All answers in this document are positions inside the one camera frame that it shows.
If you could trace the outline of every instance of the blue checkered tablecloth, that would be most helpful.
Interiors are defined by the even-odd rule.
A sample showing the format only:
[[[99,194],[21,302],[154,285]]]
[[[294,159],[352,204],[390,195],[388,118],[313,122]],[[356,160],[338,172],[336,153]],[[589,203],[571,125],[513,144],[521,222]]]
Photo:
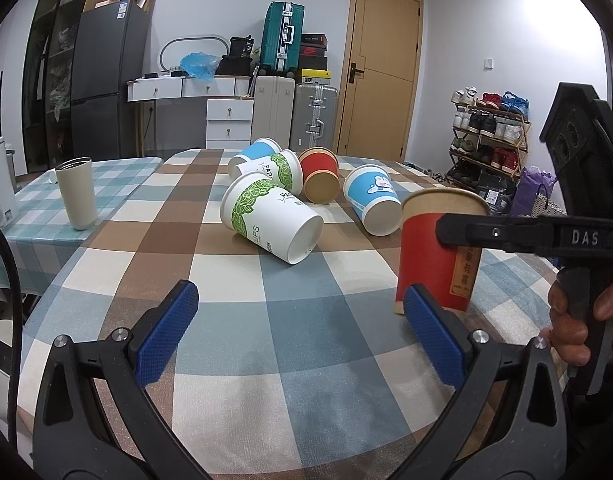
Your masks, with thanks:
[[[84,231],[76,231],[69,224],[58,184],[49,181],[48,172],[17,192],[19,215],[3,231],[15,257],[22,291],[44,294],[96,226],[109,218],[161,163],[158,157],[94,162],[93,185],[99,219],[95,226]],[[8,286],[0,258],[0,288]]]
[[[310,204],[323,233],[290,266],[221,223],[234,154],[170,158],[75,251],[26,323],[20,416],[32,424],[57,335],[78,342],[131,327],[188,279],[198,313],[147,392],[206,471],[221,480],[387,478],[453,394],[394,314],[400,234],[369,235],[340,194]],[[395,162],[339,160],[343,177],[381,165],[402,198],[441,186]],[[465,324],[526,344],[549,322],[554,278],[540,258],[484,250]],[[119,442],[137,453],[106,383],[98,391]]]

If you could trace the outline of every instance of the screw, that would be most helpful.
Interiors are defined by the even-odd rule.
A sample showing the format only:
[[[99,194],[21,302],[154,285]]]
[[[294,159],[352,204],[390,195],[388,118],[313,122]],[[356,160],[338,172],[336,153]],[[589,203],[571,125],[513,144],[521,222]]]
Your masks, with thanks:
[[[113,341],[124,341],[128,337],[128,330],[126,328],[116,328],[110,337]]]
[[[547,340],[544,339],[542,336],[534,337],[533,346],[535,346],[535,348],[539,348],[542,350],[547,347]]]
[[[68,343],[68,336],[64,334],[53,339],[53,344],[58,348],[62,348],[62,346],[64,346],[66,343]]]
[[[489,335],[484,330],[476,330],[473,333],[473,341],[476,343],[486,343],[489,340]]]

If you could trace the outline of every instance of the white paper cup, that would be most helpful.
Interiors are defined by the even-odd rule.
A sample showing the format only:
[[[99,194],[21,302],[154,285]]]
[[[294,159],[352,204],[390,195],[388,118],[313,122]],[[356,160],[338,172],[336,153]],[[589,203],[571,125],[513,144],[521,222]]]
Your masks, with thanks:
[[[93,190],[93,168],[87,156],[74,158],[56,167],[64,208],[73,229],[88,229],[98,219]]]
[[[231,178],[236,178],[237,175],[234,173],[234,168],[238,164],[251,162],[257,158],[263,158],[263,156],[271,156],[274,153],[280,153],[280,150],[282,150],[282,147],[275,140],[268,137],[260,137],[251,146],[247,146],[240,153],[231,157],[227,166],[228,174]]]
[[[323,218],[264,173],[238,177],[226,190],[220,218],[288,264],[304,260],[317,244]]]
[[[359,166],[344,181],[344,196],[369,234],[387,236],[402,222],[402,204],[389,174],[374,164]]]
[[[282,150],[271,156],[263,156],[250,162],[238,164],[233,170],[233,177],[237,178],[247,173],[262,171],[270,176],[276,186],[283,187],[291,194],[302,192],[302,166],[300,160],[291,150]]]

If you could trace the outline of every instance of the purple bag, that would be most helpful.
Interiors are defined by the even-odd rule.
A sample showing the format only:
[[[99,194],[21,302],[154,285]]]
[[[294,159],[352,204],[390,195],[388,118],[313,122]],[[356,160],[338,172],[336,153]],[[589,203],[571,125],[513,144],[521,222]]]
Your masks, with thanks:
[[[535,166],[524,168],[518,190],[515,193],[513,203],[511,204],[511,216],[529,216],[533,203],[536,201],[538,190],[544,187],[547,190],[547,197],[551,197],[553,186],[557,177],[550,174],[548,171],[540,171]]]

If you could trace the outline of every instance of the human hand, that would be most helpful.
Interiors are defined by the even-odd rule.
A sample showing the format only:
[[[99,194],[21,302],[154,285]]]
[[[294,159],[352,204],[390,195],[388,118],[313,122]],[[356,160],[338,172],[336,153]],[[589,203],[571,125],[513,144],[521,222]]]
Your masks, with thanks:
[[[562,361],[573,366],[586,365],[591,357],[589,347],[584,344],[588,335],[587,325],[584,321],[573,319],[567,312],[569,301],[558,282],[551,286],[548,301],[551,306],[549,317],[552,325],[543,328],[540,335],[555,348]],[[593,304],[593,316],[598,321],[613,317],[613,283]]]

